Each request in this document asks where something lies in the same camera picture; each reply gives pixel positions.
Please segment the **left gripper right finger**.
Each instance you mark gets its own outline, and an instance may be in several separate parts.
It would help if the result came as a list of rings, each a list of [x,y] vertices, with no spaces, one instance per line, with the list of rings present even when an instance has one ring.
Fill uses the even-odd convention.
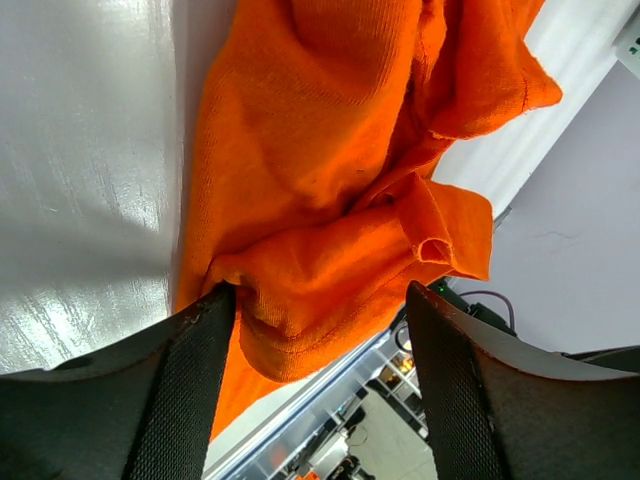
[[[412,282],[406,313],[441,479],[635,479],[639,350],[548,352]]]

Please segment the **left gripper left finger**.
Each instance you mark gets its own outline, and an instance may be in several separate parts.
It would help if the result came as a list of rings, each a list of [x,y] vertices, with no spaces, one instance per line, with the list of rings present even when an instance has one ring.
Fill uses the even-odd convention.
[[[201,478],[235,310],[216,287],[105,348],[2,376],[2,478]]]

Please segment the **orange t shirt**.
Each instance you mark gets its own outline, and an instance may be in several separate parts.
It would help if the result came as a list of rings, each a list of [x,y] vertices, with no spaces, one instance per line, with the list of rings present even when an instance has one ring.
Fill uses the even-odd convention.
[[[206,81],[176,305],[236,319],[212,425],[385,329],[412,281],[485,280],[488,200],[437,183],[457,141],[556,104],[538,1],[241,1]]]

